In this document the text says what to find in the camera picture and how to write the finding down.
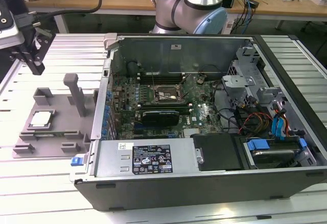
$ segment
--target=gray stand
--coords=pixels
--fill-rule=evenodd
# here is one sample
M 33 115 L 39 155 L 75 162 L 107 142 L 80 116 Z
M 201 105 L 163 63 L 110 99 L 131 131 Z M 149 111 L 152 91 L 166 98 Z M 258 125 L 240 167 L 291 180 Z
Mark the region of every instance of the gray stand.
M 96 92 L 84 95 L 77 81 L 77 74 L 65 75 L 63 82 L 72 95 L 36 89 L 35 104 L 13 149 L 14 158 L 70 157 L 89 150 Z

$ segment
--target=white paper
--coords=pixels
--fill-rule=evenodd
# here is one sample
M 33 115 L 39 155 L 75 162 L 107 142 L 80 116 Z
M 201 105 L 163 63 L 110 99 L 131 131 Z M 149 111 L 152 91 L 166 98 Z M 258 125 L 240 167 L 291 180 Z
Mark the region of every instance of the white paper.
M 133 146 L 133 142 L 120 142 L 118 143 L 118 150 L 132 150 Z

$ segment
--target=table leg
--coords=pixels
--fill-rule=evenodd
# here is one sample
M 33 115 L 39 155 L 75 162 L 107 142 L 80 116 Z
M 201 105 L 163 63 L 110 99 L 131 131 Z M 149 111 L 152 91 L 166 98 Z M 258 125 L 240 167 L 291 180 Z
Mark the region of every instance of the table leg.
M 68 34 L 69 30 L 67 27 L 66 20 L 63 15 L 55 16 L 55 21 L 60 34 Z
M 284 23 L 284 20 L 279 20 L 279 21 L 277 22 L 275 28 L 276 28 L 277 30 L 280 30 L 281 27 L 282 27 L 282 25 L 283 25 L 283 23 Z
M 228 14 L 226 23 L 221 31 L 221 34 L 230 34 L 231 29 L 233 28 L 233 24 L 237 19 L 237 14 Z

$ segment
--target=blue clip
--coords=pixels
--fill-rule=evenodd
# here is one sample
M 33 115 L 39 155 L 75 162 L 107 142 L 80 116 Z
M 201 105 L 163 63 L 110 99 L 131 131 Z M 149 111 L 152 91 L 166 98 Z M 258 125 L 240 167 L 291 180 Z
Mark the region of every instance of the blue clip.
M 274 118 L 271 125 L 271 132 L 273 135 L 276 135 L 276 127 L 278 123 L 278 117 Z
M 73 157 L 71 160 L 71 166 L 82 166 L 83 164 L 83 158 L 80 157 Z
M 282 136 L 282 130 L 284 126 L 284 120 L 280 117 L 275 117 L 272 121 L 271 132 L 274 136 L 278 137 L 280 140 L 284 140 Z
M 282 136 L 282 129 L 284 126 L 284 120 L 279 119 L 278 120 L 278 125 L 277 125 L 277 130 L 276 130 L 276 137 L 278 137 L 280 140 L 284 140 L 284 136 Z
M 252 139 L 247 143 L 250 151 L 252 150 L 267 150 L 270 149 L 266 139 Z
M 304 147 L 307 146 L 307 142 L 303 138 L 300 138 L 299 139 L 299 143 L 300 143 L 300 145 L 301 145 L 302 148 L 304 148 Z

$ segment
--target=warning label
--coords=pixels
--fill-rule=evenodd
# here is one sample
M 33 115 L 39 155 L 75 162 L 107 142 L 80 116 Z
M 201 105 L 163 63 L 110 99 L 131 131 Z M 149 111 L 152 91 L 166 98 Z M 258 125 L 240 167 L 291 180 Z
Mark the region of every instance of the warning label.
M 169 145 L 149 145 L 133 147 L 133 173 L 172 173 L 173 162 Z

